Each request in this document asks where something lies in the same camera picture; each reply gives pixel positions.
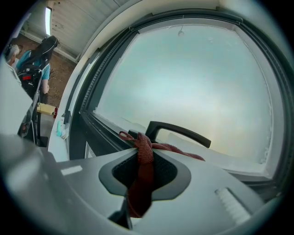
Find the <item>fluorescent light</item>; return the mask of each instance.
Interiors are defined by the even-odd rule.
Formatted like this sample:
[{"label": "fluorescent light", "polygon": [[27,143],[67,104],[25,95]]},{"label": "fluorescent light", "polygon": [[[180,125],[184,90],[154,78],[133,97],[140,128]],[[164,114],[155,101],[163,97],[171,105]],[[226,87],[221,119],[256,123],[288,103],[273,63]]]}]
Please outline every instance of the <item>fluorescent light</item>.
[{"label": "fluorescent light", "polygon": [[46,7],[45,11],[45,27],[46,27],[46,34],[51,35],[51,11],[52,9],[49,7]]}]

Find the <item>red cloth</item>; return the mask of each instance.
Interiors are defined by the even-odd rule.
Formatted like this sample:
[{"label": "red cloth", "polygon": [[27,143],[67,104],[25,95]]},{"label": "red cloth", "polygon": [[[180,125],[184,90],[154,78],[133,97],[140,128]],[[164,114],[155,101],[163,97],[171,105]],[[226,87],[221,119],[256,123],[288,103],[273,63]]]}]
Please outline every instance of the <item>red cloth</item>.
[{"label": "red cloth", "polygon": [[152,144],[150,139],[142,133],[138,133],[138,139],[134,139],[130,134],[124,131],[121,131],[119,136],[123,140],[133,141],[135,147],[138,148],[138,177],[128,189],[127,194],[129,213],[130,216],[134,218],[141,218],[151,206],[151,194],[154,185],[154,158],[152,148],[168,150],[204,161],[202,157],[196,154],[183,152],[172,145]]}]

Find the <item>white ceiling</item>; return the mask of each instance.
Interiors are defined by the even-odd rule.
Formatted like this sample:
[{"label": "white ceiling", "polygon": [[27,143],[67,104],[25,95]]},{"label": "white ceiling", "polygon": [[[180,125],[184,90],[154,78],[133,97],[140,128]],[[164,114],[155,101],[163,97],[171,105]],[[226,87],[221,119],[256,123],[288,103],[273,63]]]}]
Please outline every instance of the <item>white ceiling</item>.
[{"label": "white ceiling", "polygon": [[[97,28],[128,0],[54,1],[51,34],[60,42],[58,52],[76,60]],[[23,34],[39,41],[45,34],[45,7],[42,0],[31,10]]]}]

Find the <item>black handle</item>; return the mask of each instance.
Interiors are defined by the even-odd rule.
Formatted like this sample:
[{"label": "black handle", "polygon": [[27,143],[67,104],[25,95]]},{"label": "black handle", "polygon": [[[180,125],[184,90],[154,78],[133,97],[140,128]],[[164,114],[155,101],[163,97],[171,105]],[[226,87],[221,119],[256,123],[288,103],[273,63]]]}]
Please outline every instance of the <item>black handle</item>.
[{"label": "black handle", "polygon": [[209,148],[210,144],[211,144],[211,141],[209,139],[205,138],[204,136],[199,135],[199,134],[192,132],[188,129],[185,129],[183,127],[179,127],[179,126],[172,125],[169,123],[161,123],[161,122],[151,121],[149,123],[147,130],[146,130],[145,135],[148,136],[150,140],[155,140],[160,129],[166,129],[166,130],[170,130],[170,131],[174,131],[176,133],[182,134],[182,135],[202,144],[206,148]]}]

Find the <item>frosted window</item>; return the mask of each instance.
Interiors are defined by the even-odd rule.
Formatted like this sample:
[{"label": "frosted window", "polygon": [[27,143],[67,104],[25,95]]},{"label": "frosted window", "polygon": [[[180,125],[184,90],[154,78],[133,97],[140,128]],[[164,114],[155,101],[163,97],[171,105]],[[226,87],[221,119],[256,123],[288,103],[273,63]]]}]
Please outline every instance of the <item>frosted window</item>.
[{"label": "frosted window", "polygon": [[[263,163],[271,102],[251,51],[224,28],[184,25],[178,36],[180,28],[138,35],[94,112],[125,130],[145,132],[150,121],[182,126],[210,139],[214,151]],[[176,140],[171,135],[162,131],[158,139]]]}]

